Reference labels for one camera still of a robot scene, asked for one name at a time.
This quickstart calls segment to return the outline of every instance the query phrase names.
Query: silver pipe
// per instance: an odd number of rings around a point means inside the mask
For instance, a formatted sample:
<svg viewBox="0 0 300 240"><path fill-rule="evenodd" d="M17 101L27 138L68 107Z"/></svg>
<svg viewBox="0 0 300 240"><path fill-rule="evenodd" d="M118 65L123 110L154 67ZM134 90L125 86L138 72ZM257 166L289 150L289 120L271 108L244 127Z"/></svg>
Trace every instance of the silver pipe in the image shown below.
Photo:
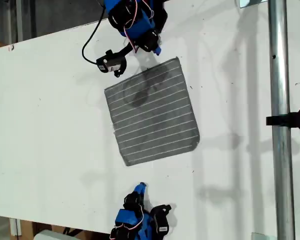
<svg viewBox="0 0 300 240"><path fill-rule="evenodd" d="M272 116L290 112L286 0L268 0ZM272 127L278 240L295 240L291 132Z"/></svg>

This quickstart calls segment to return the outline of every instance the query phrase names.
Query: striped cloth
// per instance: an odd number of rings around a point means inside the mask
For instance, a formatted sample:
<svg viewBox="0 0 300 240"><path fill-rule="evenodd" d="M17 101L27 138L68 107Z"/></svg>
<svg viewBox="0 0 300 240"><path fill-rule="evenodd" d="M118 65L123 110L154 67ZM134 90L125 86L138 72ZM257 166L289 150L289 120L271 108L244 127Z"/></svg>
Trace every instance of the striped cloth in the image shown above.
<svg viewBox="0 0 300 240"><path fill-rule="evenodd" d="M199 130L178 58L104 91L127 166L194 150Z"/></svg>

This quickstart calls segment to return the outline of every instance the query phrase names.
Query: pink wire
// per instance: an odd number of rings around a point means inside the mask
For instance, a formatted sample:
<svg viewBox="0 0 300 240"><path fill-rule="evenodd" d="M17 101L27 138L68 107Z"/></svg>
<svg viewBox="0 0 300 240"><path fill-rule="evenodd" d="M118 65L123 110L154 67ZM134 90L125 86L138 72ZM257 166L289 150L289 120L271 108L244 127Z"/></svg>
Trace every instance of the pink wire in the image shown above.
<svg viewBox="0 0 300 240"><path fill-rule="evenodd" d="M126 229L128 229L128 230L136 229L142 223L142 221L144 220L144 216L145 215L144 215L144 212L142 211L142 206L140 206L140 209L141 209L141 213L142 213L142 219L141 219L141 221L137 225L135 225L134 227L132 227L132 228L128 228L128 227L124 226Z"/></svg>
<svg viewBox="0 0 300 240"><path fill-rule="evenodd" d="M128 36L127 31L126 31L126 27L123 27L123 30L124 30L124 34L125 34L126 38L128 39L129 43L131 44L131 46L132 46L134 52L136 53L136 52L137 52L136 47L135 47L135 45L132 43L130 37Z"/></svg>
<svg viewBox="0 0 300 240"><path fill-rule="evenodd" d="M137 0L134 0L135 1L135 11L134 11L134 17L132 19L132 23L130 25L130 27L128 27L127 29L130 29L132 27L132 25L135 23L135 20L136 20L136 17L137 17L137 12L138 12L138 2Z"/></svg>
<svg viewBox="0 0 300 240"><path fill-rule="evenodd" d="M149 10L151 11L151 17L149 19L152 19L155 15L155 12L151 9L151 7L146 3L145 0L142 0L142 2L149 8Z"/></svg>
<svg viewBox="0 0 300 240"><path fill-rule="evenodd" d="M134 11L134 16L133 16L133 19L132 19L132 23L131 23L130 27L126 28L126 25L131 21L131 19L130 19L129 21L127 21L127 22L125 23L124 27L123 27L123 30L124 30L124 34L125 34L126 38L128 39L129 43L131 44L131 46L132 46L134 52L136 53L136 52L137 52L136 47L135 47L135 45L132 43L130 37L129 37L128 34L127 34L127 30L130 29L130 28L133 26L133 24L135 23L136 17L137 17L137 12L138 12L138 2L137 2L137 0L134 0L134 1L135 1L135 11Z"/></svg>
<svg viewBox="0 0 300 240"><path fill-rule="evenodd" d="M140 206L140 209L141 209L141 213L142 213L142 219L141 219L141 221L140 221L137 225L135 225L134 227L128 228L127 226L125 226L125 225L122 223L120 226L115 226L115 228L118 229L118 228L121 228L121 227L125 227L125 228L128 229L129 231L130 231L130 230L133 230L133 229L136 229L136 228L143 222L144 217L145 217L144 211L142 211L142 206ZM109 239L110 239L110 240L115 240L116 238L115 238L115 237L114 237L114 238L111 238L111 236L109 236Z"/></svg>

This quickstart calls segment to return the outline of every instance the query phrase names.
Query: black cable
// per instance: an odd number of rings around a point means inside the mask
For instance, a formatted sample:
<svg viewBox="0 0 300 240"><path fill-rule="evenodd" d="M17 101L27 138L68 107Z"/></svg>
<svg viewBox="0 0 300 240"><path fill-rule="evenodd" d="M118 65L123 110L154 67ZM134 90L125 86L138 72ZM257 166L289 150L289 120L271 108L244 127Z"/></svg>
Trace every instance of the black cable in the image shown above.
<svg viewBox="0 0 300 240"><path fill-rule="evenodd" d="M98 29L98 27L99 27L99 25L100 25L102 19L104 18L105 10L106 10L106 8L104 7L103 10L102 10L101 17L100 17L100 20L99 20L98 24L96 25L95 29L93 30L93 32L92 32L91 36L89 37L88 41L86 41L86 43L85 43L85 44L83 45L83 47L82 47L82 57L83 57L87 62L89 62L89 63L91 63L91 64L94 64L94 65L97 65L97 63L96 63L96 62L93 62L93 61L90 61L88 58L86 58L86 56L85 56L85 48L86 48L86 46L88 45L88 43L90 42L90 40L93 38L93 36L95 35L95 33L96 33L96 31L97 31L97 29Z"/></svg>
<svg viewBox="0 0 300 240"><path fill-rule="evenodd" d="M16 228L16 240L19 240L18 221L17 221L17 219L15 219L15 228Z"/></svg>

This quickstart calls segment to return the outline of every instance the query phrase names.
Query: white table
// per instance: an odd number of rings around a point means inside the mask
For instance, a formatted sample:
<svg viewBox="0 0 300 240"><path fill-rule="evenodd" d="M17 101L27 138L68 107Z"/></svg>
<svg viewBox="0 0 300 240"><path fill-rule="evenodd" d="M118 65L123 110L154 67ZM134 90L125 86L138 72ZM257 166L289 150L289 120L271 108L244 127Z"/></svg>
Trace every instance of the white table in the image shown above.
<svg viewBox="0 0 300 240"><path fill-rule="evenodd" d="M167 240L276 235L267 4L172 0L160 56L127 56L120 78L83 60L95 23L0 48L0 216L109 233L124 197L148 184L171 204ZM300 1L288 1L291 110L300 108ZM104 20L91 60L124 38ZM201 140L195 151L127 167L104 89L178 56ZM292 131L300 239L300 132Z"/></svg>

